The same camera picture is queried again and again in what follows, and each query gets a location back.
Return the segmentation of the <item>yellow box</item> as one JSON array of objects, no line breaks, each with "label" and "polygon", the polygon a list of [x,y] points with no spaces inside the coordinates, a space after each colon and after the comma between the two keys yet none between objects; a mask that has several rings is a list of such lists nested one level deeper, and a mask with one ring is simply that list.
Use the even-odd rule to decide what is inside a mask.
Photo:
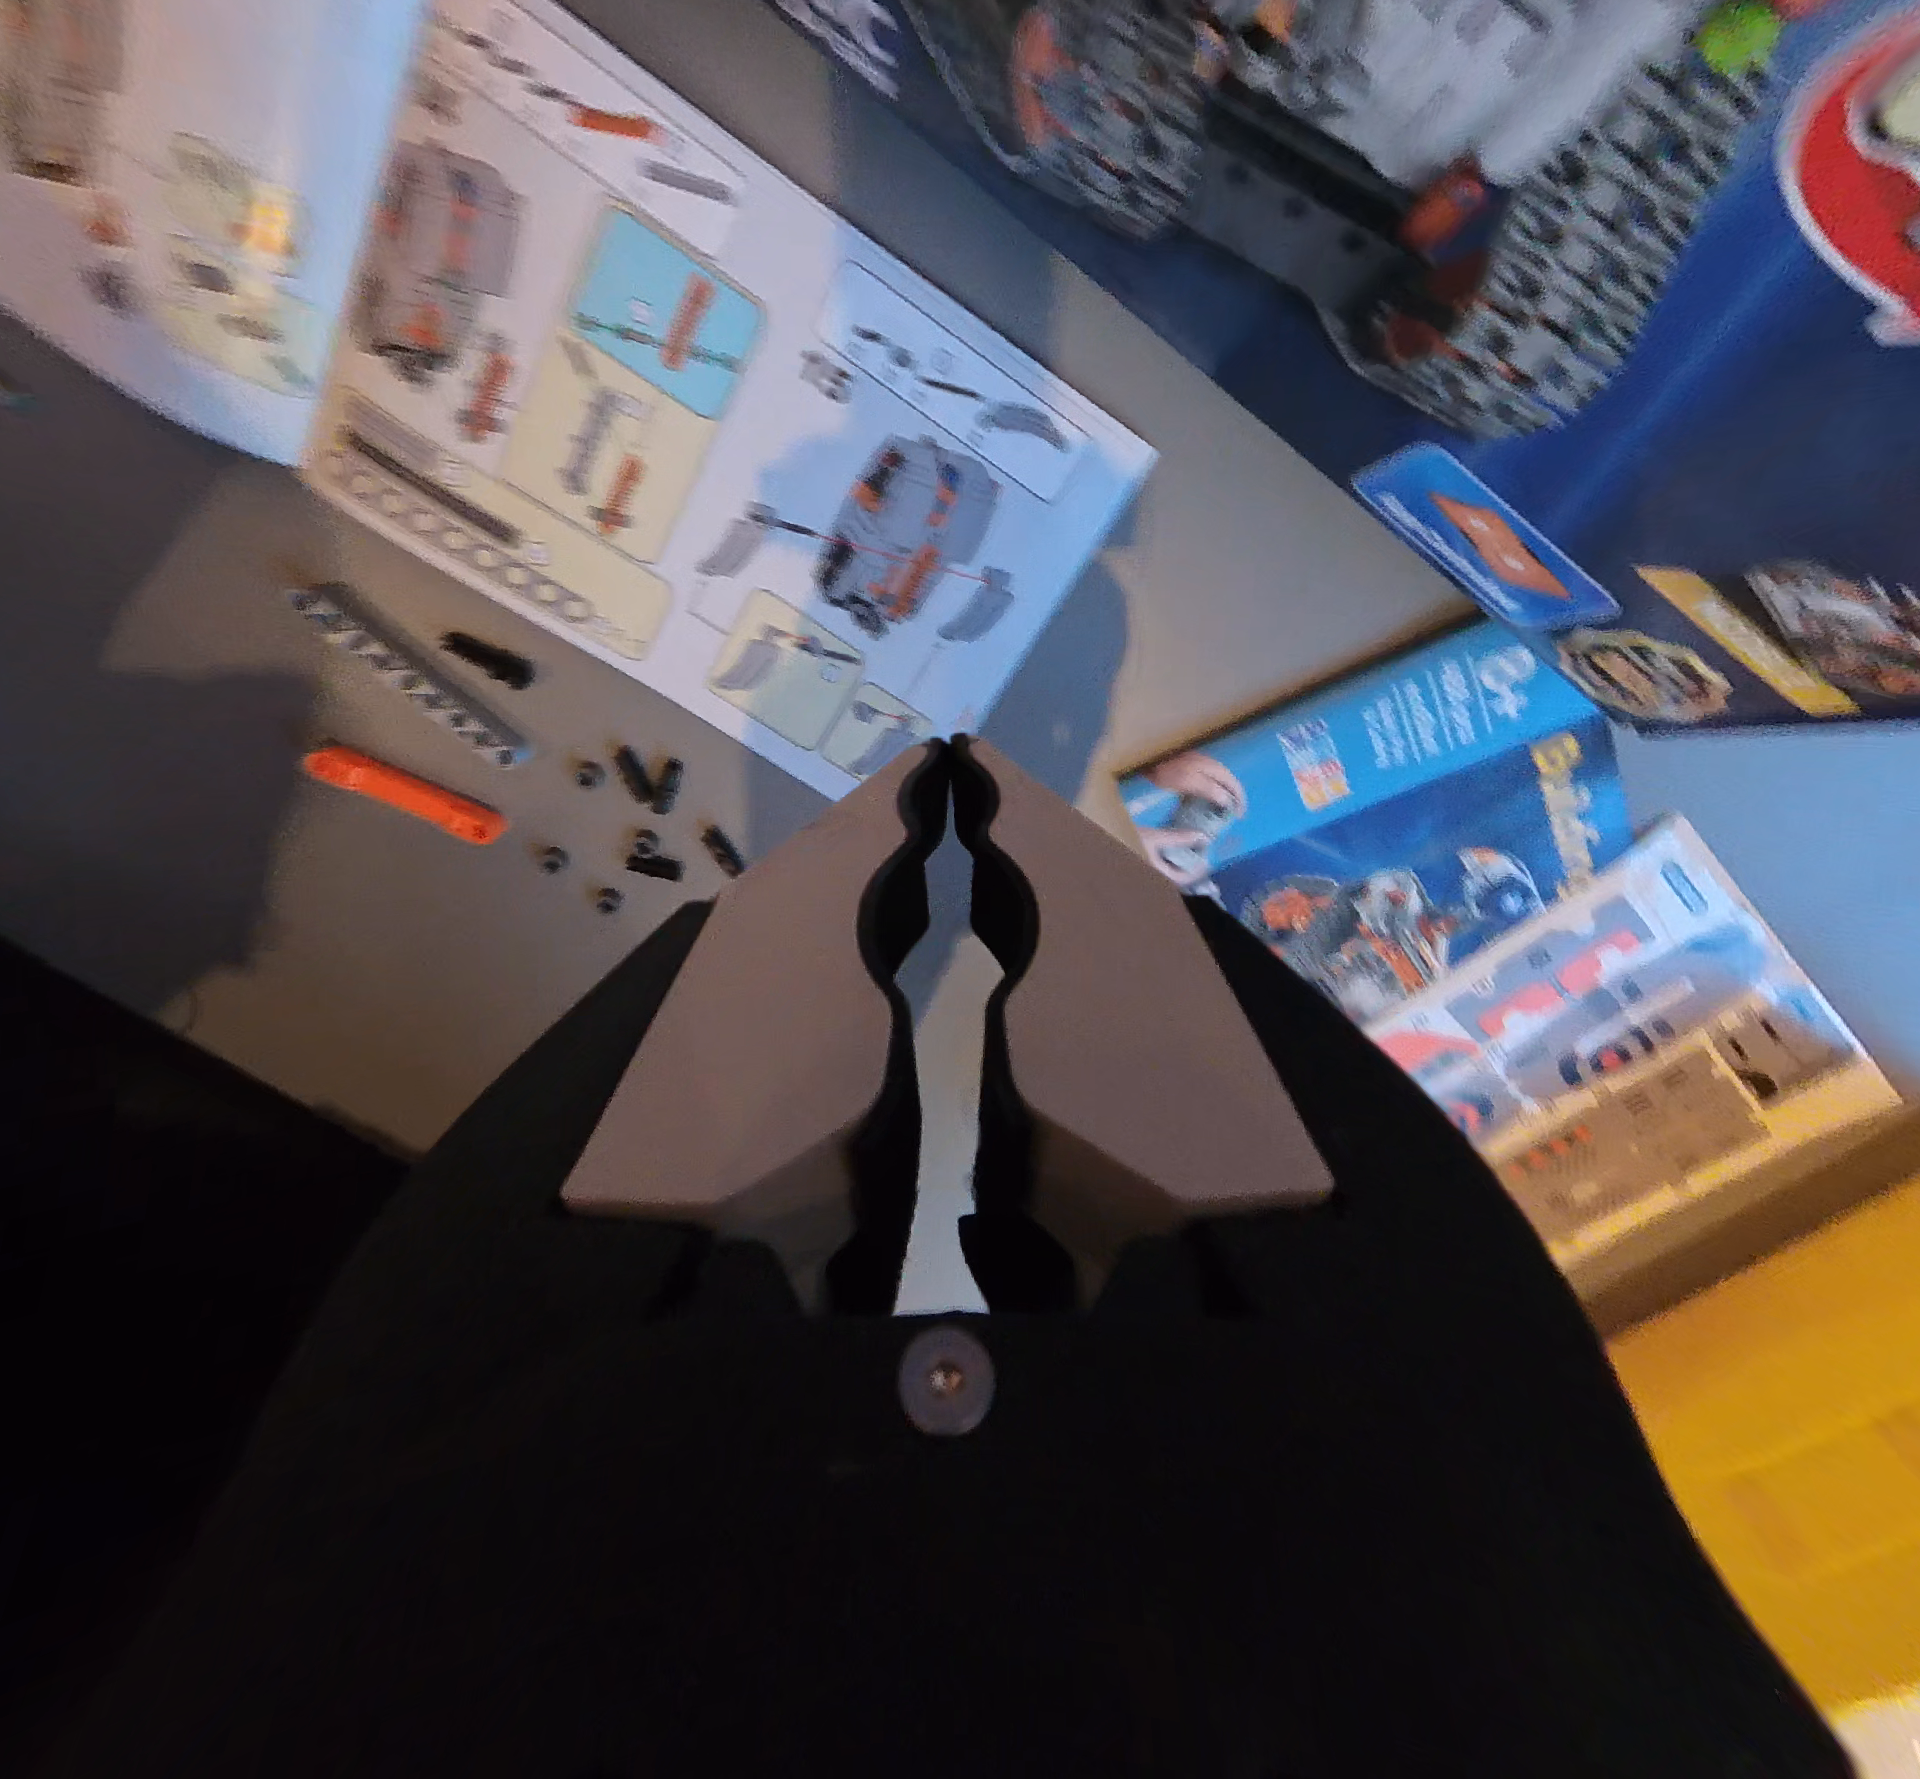
[{"label": "yellow box", "polygon": [[1915,1686],[1915,1181],[1607,1345],[1674,1500],[1814,1700]]}]

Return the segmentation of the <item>printed sticker sheet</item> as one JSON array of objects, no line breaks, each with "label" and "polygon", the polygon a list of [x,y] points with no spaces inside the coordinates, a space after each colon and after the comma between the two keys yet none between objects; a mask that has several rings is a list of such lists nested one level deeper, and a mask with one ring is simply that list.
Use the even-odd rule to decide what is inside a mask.
[{"label": "printed sticker sheet", "polygon": [[1365,1031],[1573,1281],[1903,1105],[1677,815]]}]

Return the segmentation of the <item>open building instruction booklet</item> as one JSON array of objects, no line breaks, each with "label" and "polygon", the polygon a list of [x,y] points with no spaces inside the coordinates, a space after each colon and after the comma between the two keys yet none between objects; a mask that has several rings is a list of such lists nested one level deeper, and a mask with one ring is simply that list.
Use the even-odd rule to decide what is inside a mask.
[{"label": "open building instruction booklet", "polygon": [[4,597],[168,459],[333,505],[836,799],[971,731],[1156,453],[665,77],[727,0],[4,0]]}]

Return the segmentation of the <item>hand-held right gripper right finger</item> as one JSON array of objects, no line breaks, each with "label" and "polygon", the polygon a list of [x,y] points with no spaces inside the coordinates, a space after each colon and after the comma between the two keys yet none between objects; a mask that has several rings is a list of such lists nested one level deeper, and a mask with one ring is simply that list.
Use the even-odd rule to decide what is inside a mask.
[{"label": "hand-held right gripper right finger", "polygon": [[990,1311],[1076,1311],[1141,1239],[1333,1175],[1180,891],[990,743],[951,739],[985,999],[964,1259]]}]

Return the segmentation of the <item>grey perforated building beam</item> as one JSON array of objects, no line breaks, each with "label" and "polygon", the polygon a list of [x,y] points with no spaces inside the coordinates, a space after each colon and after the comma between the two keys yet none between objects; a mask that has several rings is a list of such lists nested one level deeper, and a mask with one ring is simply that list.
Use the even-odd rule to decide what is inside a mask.
[{"label": "grey perforated building beam", "polygon": [[439,659],[378,617],[351,589],[339,583],[292,585],[283,597],[323,643],[360,663],[427,723],[493,767],[516,769],[536,757],[526,735],[459,683]]}]

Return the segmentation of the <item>light blue toy manual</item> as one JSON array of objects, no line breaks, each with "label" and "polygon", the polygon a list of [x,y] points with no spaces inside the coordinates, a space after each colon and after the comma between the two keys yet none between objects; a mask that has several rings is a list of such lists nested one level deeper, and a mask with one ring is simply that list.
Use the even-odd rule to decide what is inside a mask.
[{"label": "light blue toy manual", "polygon": [[1371,1023],[1633,841],[1613,727],[1473,621],[1115,783],[1147,861]]}]

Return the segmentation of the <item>clear plastic bag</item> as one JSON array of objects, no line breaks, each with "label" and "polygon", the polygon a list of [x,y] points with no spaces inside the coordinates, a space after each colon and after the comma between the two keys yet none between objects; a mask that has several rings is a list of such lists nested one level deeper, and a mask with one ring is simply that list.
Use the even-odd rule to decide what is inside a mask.
[{"label": "clear plastic bag", "polygon": [[1917,1776],[1917,1680],[1825,1712],[1855,1776]]}]

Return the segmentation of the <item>cluster of small black pins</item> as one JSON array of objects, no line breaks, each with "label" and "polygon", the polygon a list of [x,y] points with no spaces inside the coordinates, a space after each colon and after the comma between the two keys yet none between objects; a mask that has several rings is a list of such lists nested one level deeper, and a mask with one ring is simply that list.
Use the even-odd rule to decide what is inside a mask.
[{"label": "cluster of small black pins", "polygon": [[591,911],[611,917],[625,907],[628,887],[681,885],[699,865],[721,881],[740,879],[750,859],[717,819],[694,813],[686,759],[643,751],[629,741],[589,753],[563,753],[563,785],[585,801],[581,835],[542,829],[526,847],[529,869],[544,881],[581,881]]}]

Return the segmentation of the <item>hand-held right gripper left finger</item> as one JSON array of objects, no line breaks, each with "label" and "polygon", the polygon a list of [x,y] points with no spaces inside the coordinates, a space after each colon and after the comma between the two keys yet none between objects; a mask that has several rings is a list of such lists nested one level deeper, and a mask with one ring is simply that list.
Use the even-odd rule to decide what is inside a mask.
[{"label": "hand-held right gripper left finger", "polygon": [[921,1099],[900,969],[951,749],[908,747],[711,903],[570,1169],[570,1215],[772,1251],[806,1307],[892,1313]]}]

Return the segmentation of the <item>large blue toy box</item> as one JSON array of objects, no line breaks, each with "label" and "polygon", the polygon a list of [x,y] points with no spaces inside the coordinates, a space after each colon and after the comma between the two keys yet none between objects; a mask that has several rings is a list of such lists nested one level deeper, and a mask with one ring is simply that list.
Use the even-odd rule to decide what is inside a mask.
[{"label": "large blue toy box", "polygon": [[1915,0],[759,1],[1619,719],[1915,719]]}]

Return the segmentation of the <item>orange ribbed building beam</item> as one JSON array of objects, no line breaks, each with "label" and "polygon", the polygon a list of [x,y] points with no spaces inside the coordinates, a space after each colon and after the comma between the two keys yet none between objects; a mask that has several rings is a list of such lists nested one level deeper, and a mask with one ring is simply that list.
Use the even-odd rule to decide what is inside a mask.
[{"label": "orange ribbed building beam", "polygon": [[411,817],[468,845],[493,845],[511,827],[504,813],[482,801],[341,743],[309,749],[299,763],[315,783]]}]

